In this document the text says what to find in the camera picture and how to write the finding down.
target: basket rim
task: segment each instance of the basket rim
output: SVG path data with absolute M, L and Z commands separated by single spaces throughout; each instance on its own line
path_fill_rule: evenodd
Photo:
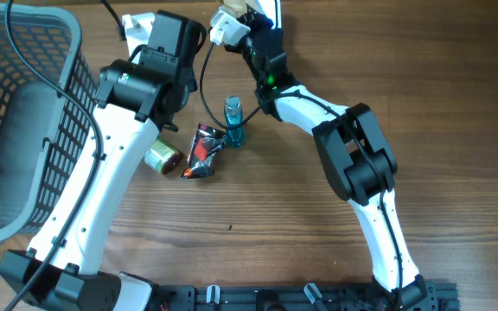
M 4 12 L 4 8 L 5 3 L 0 3 L 0 15 L 2 15 L 2 13 Z M 14 4 L 11 13 L 13 16 L 27 16 L 28 18 L 31 18 L 32 23 L 35 23 L 36 18 L 57 18 L 69 27 L 71 42 L 68 49 L 68 57 L 65 60 L 64 66 L 61 71 L 61 76 L 58 81 L 58 85 L 63 90 L 68 92 L 72 73 L 74 70 L 74 64 L 76 63 L 78 55 L 80 54 L 80 45 L 82 42 L 81 26 L 76 17 L 74 17 L 72 13 L 61 8 L 34 7 L 21 4 Z M 66 100 L 61 97 L 58 98 L 54 104 L 54 115 L 48 127 L 48 132 L 54 133 L 54 136 L 50 137 L 52 142 L 55 140 L 65 103 Z M 45 175 L 46 170 L 46 159 L 50 155 L 50 152 L 51 144 L 45 143 L 42 151 L 38 156 L 29 197 L 24 202 L 24 208 L 20 212 L 20 214 L 18 214 L 16 219 L 7 224 L 5 227 L 0 228 L 0 242 L 3 242 L 4 240 L 11 238 L 19 233 L 20 230 L 24 228 L 24 226 L 29 222 L 29 219 L 32 216 L 37 205 L 41 190 L 41 184 L 43 183 L 43 176 Z

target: bottle cap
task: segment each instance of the bottle cap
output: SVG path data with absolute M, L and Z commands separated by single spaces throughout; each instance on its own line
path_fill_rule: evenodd
M 241 99 L 237 96 L 230 96 L 226 98 L 226 113 L 229 115 L 236 115 L 241 111 Z

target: wood grain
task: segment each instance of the wood grain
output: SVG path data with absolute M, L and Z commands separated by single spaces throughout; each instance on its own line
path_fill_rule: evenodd
M 67 9 L 82 24 L 95 74 L 126 56 L 104 8 Z M 115 9 L 171 10 L 208 24 L 215 5 Z M 458 283 L 463 310 L 498 310 L 498 1 L 312 1 L 283 10 L 294 74 L 331 102 L 367 103 L 379 119 L 399 162 L 399 218 L 422 274 Z M 236 94 L 250 111 L 253 89 L 240 57 L 215 49 L 205 77 L 211 109 L 220 116 Z M 212 124 L 194 94 L 175 116 L 180 132 L 163 136 L 188 152 L 199 122 Z M 262 114 L 246 132 L 243 148 L 221 152 L 213 178 L 182 181 L 181 168 L 162 177 L 140 165 L 102 270 L 161 284 L 368 282 L 360 226 L 329 188 L 312 138 Z M 28 240 L 0 245 L 0 258 Z M 11 296 L 0 279 L 0 309 Z

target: white plastic clip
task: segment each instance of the white plastic clip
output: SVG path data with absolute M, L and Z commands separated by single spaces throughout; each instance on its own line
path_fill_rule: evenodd
M 210 285 L 207 287 L 207 303 L 220 304 L 220 286 Z
M 153 30 L 155 13 L 143 13 L 137 15 L 122 16 L 124 31 L 126 33 L 126 43 L 128 44 L 128 55 L 134 52 L 134 49 L 140 44 L 147 44 Z M 139 54 L 133 60 L 134 64 L 139 62 Z
M 210 40 L 216 45 L 222 42 L 228 45 L 237 45 L 244 35 L 249 34 L 251 29 L 238 22 L 235 15 L 224 6 L 220 6 L 211 18 L 213 29 L 210 33 Z

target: gray laundry basket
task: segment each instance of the gray laundry basket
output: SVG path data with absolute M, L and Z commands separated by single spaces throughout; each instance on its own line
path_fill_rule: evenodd
M 26 68 L 10 46 L 0 4 L 0 241 L 44 224 L 67 183 L 89 125 Z M 13 5 L 17 44 L 37 70 L 93 111 L 96 84 L 81 29 L 56 8 Z

